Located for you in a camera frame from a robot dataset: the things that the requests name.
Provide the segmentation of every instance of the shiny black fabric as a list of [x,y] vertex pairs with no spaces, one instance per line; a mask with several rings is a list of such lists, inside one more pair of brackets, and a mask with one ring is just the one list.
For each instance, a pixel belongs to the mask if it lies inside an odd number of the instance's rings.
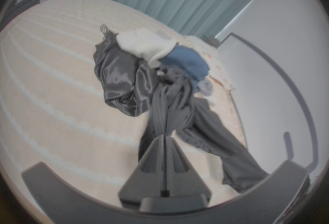
[[193,86],[184,72],[176,67],[160,68],[165,74],[159,77],[160,82],[153,94],[138,160],[156,136],[170,136],[176,130],[183,141],[222,159],[223,184],[242,193],[263,180],[268,174],[223,126],[207,101],[193,97]]
[[126,115],[141,115],[149,109],[159,82],[156,70],[150,69],[143,59],[122,51],[115,34],[107,28],[103,30],[106,37],[95,45],[93,57],[105,103]]

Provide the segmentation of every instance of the mattress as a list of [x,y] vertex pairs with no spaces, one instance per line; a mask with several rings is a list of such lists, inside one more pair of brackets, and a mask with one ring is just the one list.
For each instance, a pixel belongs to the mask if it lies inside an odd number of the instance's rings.
[[[148,112],[134,118],[105,104],[93,71],[102,23],[116,33],[161,30],[181,45],[193,46],[155,19],[110,0],[50,0],[6,26],[0,33],[1,168],[36,215],[42,210],[21,172],[39,161],[81,192],[118,207],[117,193],[137,166]],[[216,99],[212,110],[245,144],[229,91],[210,80]],[[219,157],[184,143],[175,132],[173,136],[211,189],[209,206],[238,195],[222,185]]]

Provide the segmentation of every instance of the beige bed sheet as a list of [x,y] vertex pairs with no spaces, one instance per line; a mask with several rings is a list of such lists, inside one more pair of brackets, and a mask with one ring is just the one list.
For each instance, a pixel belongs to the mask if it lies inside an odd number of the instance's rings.
[[[148,113],[129,117],[104,103],[93,72],[102,23],[115,32],[161,30],[187,45],[174,30],[110,0],[47,1],[0,33],[0,161],[38,211],[21,172],[39,161],[81,192],[116,206],[118,191],[137,165]],[[217,102],[212,110],[245,144],[228,91],[211,81]],[[210,206],[237,195],[221,183],[220,158],[178,142],[212,190]]]

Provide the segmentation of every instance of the pile of clothes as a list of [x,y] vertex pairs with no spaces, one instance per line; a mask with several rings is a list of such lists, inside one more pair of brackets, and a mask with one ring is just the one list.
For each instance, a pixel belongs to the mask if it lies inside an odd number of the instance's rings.
[[219,156],[223,184],[239,193],[268,176],[207,100],[193,96],[198,91],[212,94],[209,67],[197,52],[148,29],[115,34],[103,24],[101,31],[104,39],[93,57],[105,103],[134,117],[150,110],[138,160],[155,137],[171,136],[175,130],[183,141]]

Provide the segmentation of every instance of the blue garment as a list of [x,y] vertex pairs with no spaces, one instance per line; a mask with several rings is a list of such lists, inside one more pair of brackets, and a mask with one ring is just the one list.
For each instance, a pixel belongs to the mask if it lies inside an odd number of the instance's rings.
[[194,50],[176,45],[174,49],[165,57],[158,60],[167,66],[178,66],[184,70],[194,87],[194,91],[199,91],[198,83],[208,75],[209,67],[202,57]]

